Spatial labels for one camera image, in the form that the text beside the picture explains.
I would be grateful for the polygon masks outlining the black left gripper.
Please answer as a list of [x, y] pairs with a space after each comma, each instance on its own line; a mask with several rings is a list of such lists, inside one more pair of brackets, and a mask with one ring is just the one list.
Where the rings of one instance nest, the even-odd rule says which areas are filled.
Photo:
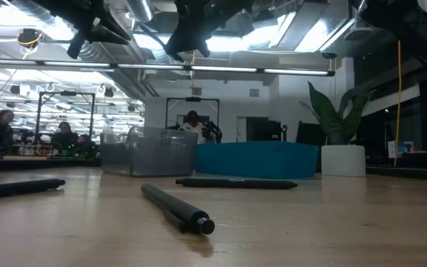
[[89, 32], [86, 40], [127, 45], [131, 35], [117, 22], [110, 9], [102, 9], [102, 0], [41, 0], [41, 6], [70, 22], [77, 30]]

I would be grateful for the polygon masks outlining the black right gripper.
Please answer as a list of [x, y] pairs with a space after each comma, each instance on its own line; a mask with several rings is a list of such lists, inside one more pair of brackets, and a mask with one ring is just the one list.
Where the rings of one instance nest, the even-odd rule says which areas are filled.
[[240, 11], [252, 12], [254, 0], [175, 0], [178, 24], [165, 45], [169, 55], [198, 50], [205, 58], [211, 51], [207, 40]]

